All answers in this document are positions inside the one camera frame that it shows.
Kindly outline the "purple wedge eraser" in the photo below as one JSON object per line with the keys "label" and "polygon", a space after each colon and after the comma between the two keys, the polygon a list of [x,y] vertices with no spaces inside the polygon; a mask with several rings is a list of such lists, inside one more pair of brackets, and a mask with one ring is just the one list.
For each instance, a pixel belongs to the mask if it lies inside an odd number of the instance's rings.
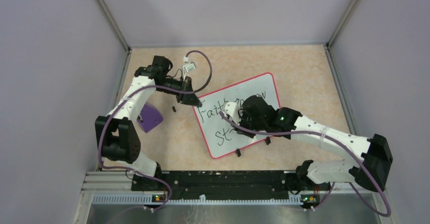
{"label": "purple wedge eraser", "polygon": [[148,133],[163,122],[163,116],[151,103],[146,102],[141,109],[137,123],[144,133]]}

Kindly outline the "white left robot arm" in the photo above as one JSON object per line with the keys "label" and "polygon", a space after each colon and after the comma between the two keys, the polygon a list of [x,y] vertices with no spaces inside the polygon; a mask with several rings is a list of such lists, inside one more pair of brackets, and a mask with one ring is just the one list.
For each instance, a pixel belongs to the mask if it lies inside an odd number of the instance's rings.
{"label": "white left robot arm", "polygon": [[150,190],[162,185],[162,176],[157,173],[158,164],[141,152],[141,142],[135,125],[148,99],[156,92],[174,95],[180,104],[201,107],[192,88],[192,79],[173,79],[168,76],[172,62],[163,56],[154,56],[147,67],[139,67],[132,83],[119,103],[106,116],[95,121],[98,160],[102,158],[121,162],[125,169],[144,175],[143,183]]}

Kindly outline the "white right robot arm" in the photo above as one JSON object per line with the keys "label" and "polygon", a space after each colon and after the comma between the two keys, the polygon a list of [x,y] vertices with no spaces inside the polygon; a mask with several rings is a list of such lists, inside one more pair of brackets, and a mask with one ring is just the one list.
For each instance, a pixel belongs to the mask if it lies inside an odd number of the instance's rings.
{"label": "white right robot arm", "polygon": [[241,105],[227,102],[223,112],[238,134],[249,138],[258,134],[284,137],[341,157],[330,162],[307,160],[298,166],[297,182],[305,190],[328,182],[355,182],[373,192],[386,189],[393,156],[386,137],[382,135],[364,137],[344,133],[297,110],[288,107],[275,109],[256,95]]}

